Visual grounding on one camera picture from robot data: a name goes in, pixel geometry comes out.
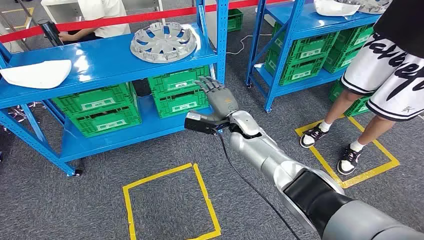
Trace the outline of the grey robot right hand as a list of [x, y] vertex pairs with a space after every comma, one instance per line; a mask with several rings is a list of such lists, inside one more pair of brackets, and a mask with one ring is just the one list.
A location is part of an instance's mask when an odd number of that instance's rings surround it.
[[232, 92], [222, 83], [210, 76], [200, 76], [194, 81], [205, 93], [213, 112], [202, 118], [211, 122], [225, 120], [230, 114], [239, 110], [239, 105]]

